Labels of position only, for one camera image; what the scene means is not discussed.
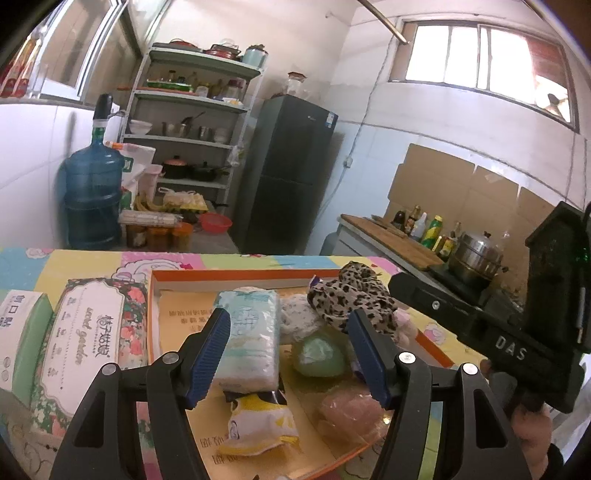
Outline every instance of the metal bolt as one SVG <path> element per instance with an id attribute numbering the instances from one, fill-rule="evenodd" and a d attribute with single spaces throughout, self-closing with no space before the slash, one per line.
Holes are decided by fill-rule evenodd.
<path id="1" fill-rule="evenodd" d="M 115 364 L 106 364 L 101 370 L 103 375 L 113 375 L 117 371 Z"/>
<path id="2" fill-rule="evenodd" d="M 402 352 L 398 358 L 403 364 L 413 364 L 417 359 L 411 352 Z"/>
<path id="3" fill-rule="evenodd" d="M 162 357 L 162 361 L 167 365 L 172 365 L 178 362 L 178 353 L 177 352 L 168 352 L 165 353 Z"/>
<path id="4" fill-rule="evenodd" d="M 464 364 L 462 368 L 468 375 L 476 375 L 478 373 L 478 367 L 474 364 Z"/>

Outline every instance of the metal shelf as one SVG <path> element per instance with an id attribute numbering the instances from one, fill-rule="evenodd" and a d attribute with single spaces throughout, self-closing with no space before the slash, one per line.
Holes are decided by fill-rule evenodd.
<path id="1" fill-rule="evenodd" d="M 163 137 L 161 135 L 134 135 L 125 134 L 123 138 L 129 138 L 134 140 L 156 140 L 164 142 L 177 142 L 177 143 L 189 143 L 194 145 L 204 145 L 205 147 L 224 148 L 231 150 L 231 145 L 215 143 L 215 142 L 204 142 L 203 140 L 194 140 L 192 138 L 179 138 L 179 137 Z"/>
<path id="2" fill-rule="evenodd" d="M 218 189 L 218 190 L 226 190 L 228 188 L 227 185 L 223 183 L 218 183 L 215 181 L 199 181 L 199 180 L 192 180 L 192 179 L 165 179 L 161 177 L 158 179 L 158 183 L 172 183 L 175 185 L 192 185 L 194 187 L 206 187 L 210 189 Z"/>
<path id="3" fill-rule="evenodd" d="M 180 92 L 161 92 L 160 90 L 143 90 L 138 89 L 134 91 L 137 98 L 143 100 L 158 100 L 161 102 L 171 103 L 193 103 L 205 108 L 212 108 L 214 110 L 221 110 L 225 112 L 245 113 L 248 108 L 243 106 L 233 105 L 231 103 L 222 102 L 220 100 L 212 100 L 207 97 L 200 97 L 197 95 L 188 95 Z"/>
<path id="4" fill-rule="evenodd" d="M 214 57 L 213 55 L 206 55 L 196 51 L 154 47 L 150 49 L 149 54 L 152 61 L 185 64 L 191 67 L 198 67 L 213 72 L 240 77 L 245 80 L 252 80 L 262 73 L 260 69 L 257 69 L 252 65 L 240 61 Z"/>

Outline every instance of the black refrigerator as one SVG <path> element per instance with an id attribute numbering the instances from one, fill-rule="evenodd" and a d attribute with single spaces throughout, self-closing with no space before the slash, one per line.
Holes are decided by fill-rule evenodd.
<path id="1" fill-rule="evenodd" d="M 233 216 L 241 253 L 303 254 L 334 163 L 328 150 L 336 121 L 291 95 L 265 101 Z"/>

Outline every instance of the tablecloth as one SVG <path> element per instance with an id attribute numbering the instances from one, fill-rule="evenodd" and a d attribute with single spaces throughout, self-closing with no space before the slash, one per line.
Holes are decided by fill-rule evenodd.
<path id="1" fill-rule="evenodd" d="M 340 268 L 351 260 L 371 266 L 385 284 L 388 284 L 392 275 L 400 271 L 396 265 L 380 257 L 206 255 L 5 248 L 0 250 L 0 288 L 45 292 L 55 308 L 61 292 L 71 278 L 107 277 L 147 284 L 151 270 Z M 467 361 L 478 364 L 482 357 L 459 343 L 454 334 L 413 309 L 410 309 L 410 313 L 417 327 L 456 364 Z M 0 435 L 9 446 L 18 442 L 24 448 L 24 456 L 29 463 L 28 470 L 50 470 L 55 453 L 51 455 L 52 452 L 46 452 L 44 447 L 29 441 L 26 428 L 12 412 L 0 412 Z M 373 446 L 338 471 L 324 476 L 322 480 L 370 478 L 379 448 L 379 445 Z M 434 462 L 436 450 L 436 444 L 427 443 L 427 453 L 431 452 L 432 455 L 425 456 L 425 463 Z"/>

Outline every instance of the red plastic bowl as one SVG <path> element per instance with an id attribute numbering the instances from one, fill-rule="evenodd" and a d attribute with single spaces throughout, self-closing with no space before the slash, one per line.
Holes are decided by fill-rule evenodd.
<path id="1" fill-rule="evenodd" d="M 199 217 L 203 230 L 211 233 L 225 233 L 232 226 L 232 221 L 219 213 L 204 213 Z"/>

